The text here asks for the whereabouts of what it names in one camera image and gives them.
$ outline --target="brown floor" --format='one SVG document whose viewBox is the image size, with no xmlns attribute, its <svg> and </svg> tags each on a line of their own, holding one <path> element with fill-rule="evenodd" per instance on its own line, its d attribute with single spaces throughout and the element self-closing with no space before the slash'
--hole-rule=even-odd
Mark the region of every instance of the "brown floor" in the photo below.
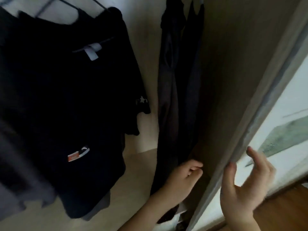
<svg viewBox="0 0 308 231">
<path fill-rule="evenodd" d="M 307 231 L 308 188 L 298 185 L 266 200 L 254 217 L 262 231 Z M 225 226 L 220 231 L 230 231 Z"/>
</svg>

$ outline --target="wardrobe door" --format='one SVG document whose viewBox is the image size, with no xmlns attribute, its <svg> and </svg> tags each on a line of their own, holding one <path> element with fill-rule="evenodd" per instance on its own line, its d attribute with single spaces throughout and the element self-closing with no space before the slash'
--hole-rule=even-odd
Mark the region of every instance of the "wardrobe door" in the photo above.
<svg viewBox="0 0 308 231">
<path fill-rule="evenodd" d="M 204 3 L 199 138 L 191 155 L 204 174 L 184 201 L 189 231 L 198 230 L 226 163 L 241 157 L 308 53 L 308 0 Z"/>
</svg>

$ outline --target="closet floor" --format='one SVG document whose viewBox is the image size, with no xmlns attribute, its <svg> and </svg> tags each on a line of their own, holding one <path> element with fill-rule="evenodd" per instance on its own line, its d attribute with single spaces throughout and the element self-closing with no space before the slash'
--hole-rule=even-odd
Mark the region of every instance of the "closet floor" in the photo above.
<svg viewBox="0 0 308 231">
<path fill-rule="evenodd" d="M 126 155 L 125 174 L 111 189 L 110 206 L 90 221 L 70 219 L 59 198 L 45 208 L 41 202 L 26 203 L 27 209 L 0 222 L 3 231 L 116 231 L 148 199 L 156 167 L 156 149 Z M 155 231 L 171 231 L 173 221 L 157 225 Z"/>
</svg>

